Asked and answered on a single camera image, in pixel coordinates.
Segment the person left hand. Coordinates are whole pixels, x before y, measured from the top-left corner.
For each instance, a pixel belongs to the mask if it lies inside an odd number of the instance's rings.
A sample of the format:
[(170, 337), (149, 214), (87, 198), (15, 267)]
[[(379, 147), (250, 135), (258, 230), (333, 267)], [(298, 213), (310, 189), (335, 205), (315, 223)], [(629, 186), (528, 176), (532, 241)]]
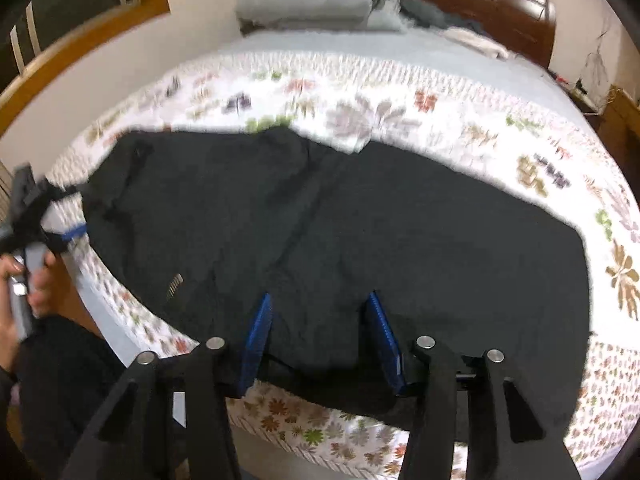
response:
[(40, 257), (35, 271), (24, 267), (26, 259), (1, 257), (1, 368), (12, 373), (18, 347), (30, 334), (34, 317), (43, 315), (51, 297), (55, 255), (40, 246), (30, 253)]

